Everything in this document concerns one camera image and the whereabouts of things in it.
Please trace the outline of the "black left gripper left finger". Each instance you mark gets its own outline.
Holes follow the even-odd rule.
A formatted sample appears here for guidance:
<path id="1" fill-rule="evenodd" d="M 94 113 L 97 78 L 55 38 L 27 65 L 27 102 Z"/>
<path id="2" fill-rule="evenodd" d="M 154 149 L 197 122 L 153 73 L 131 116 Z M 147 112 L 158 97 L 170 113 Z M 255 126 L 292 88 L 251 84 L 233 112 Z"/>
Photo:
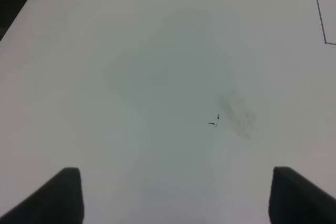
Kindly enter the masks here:
<path id="1" fill-rule="evenodd" d="M 67 167 L 1 216 L 1 223 L 83 223 L 80 170 Z"/>

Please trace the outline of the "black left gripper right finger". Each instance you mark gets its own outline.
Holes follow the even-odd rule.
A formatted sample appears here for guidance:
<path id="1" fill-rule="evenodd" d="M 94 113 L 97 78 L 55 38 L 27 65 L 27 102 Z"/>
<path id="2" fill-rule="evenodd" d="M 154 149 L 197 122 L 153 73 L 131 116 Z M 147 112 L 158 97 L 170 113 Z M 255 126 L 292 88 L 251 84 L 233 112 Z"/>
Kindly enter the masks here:
<path id="1" fill-rule="evenodd" d="M 275 167 L 268 216 L 271 224 L 335 223 L 335 198 L 292 168 Z"/>

